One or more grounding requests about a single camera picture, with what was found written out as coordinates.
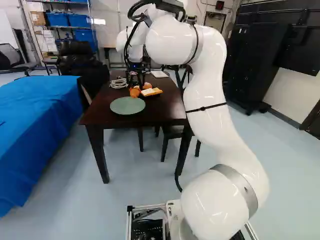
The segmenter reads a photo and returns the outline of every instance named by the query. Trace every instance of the cardboard box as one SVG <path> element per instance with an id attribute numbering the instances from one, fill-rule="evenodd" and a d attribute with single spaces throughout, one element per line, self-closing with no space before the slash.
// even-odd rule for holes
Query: cardboard box
<path id="1" fill-rule="evenodd" d="M 30 14 L 34 26 L 46 25 L 45 13 L 43 11 L 30 11 Z"/>

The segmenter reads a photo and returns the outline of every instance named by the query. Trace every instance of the blue bed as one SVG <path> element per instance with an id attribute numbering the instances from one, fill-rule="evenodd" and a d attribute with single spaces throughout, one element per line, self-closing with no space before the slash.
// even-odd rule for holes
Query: blue bed
<path id="1" fill-rule="evenodd" d="M 0 217 L 23 206 L 82 113 L 77 76 L 30 76 L 0 87 Z"/>

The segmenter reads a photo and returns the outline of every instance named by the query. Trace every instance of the white paper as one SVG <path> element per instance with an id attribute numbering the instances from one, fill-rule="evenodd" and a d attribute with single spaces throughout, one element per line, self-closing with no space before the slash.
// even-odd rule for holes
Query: white paper
<path id="1" fill-rule="evenodd" d="M 163 71 L 151 71 L 151 74 L 155 77 L 155 78 L 167 78 L 168 75 L 165 74 Z"/>
<path id="2" fill-rule="evenodd" d="M 31 14 L 31 18 L 32 18 L 32 21 L 38 21 L 38 15 L 37 14 Z"/>

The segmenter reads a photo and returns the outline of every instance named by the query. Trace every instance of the shelf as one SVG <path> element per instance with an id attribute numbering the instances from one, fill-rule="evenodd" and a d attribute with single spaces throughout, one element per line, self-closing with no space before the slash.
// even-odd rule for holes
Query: shelf
<path id="1" fill-rule="evenodd" d="M 83 26 L 47 26 L 47 28 L 56 28 L 56 29 L 91 29 L 91 27 L 83 27 Z"/>
<path id="2" fill-rule="evenodd" d="M 50 3 L 50 4 L 83 4 L 88 5 L 87 2 L 80 1 L 64 1 L 64 0 L 26 0 L 27 2 L 37 2 L 37 3 Z"/>

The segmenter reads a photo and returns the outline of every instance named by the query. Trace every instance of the black strap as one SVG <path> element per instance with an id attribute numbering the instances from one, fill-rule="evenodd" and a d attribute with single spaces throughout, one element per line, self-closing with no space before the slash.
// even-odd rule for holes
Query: black strap
<path id="1" fill-rule="evenodd" d="M 198 46 L 199 46 L 199 35 L 198 35 L 198 31 L 197 31 L 197 29 L 196 29 L 196 27 L 195 27 L 194 24 L 190 24 L 190 25 L 191 25 L 191 26 L 193 27 L 193 29 L 195 30 L 195 34 L 196 34 L 196 46 L 195 46 L 195 50 L 194 50 L 194 53 L 193 53 L 192 57 L 191 57 L 190 60 L 187 61 L 185 64 L 190 63 L 191 60 L 195 58 L 196 53 L 197 53 L 197 50 L 198 50 Z"/>
<path id="2" fill-rule="evenodd" d="M 189 114 L 189 113 L 194 113 L 194 112 L 199 112 L 199 111 L 205 111 L 207 109 L 213 109 L 213 108 L 220 107 L 220 106 L 223 106 L 223 105 L 227 105 L 227 103 L 224 102 L 224 103 L 219 103 L 219 104 L 215 104 L 215 105 L 211 105 L 211 106 L 203 106 L 203 107 L 200 107 L 200 108 L 197 108 L 197 109 L 194 109 L 194 110 L 185 111 L 185 112 L 187 114 Z"/>

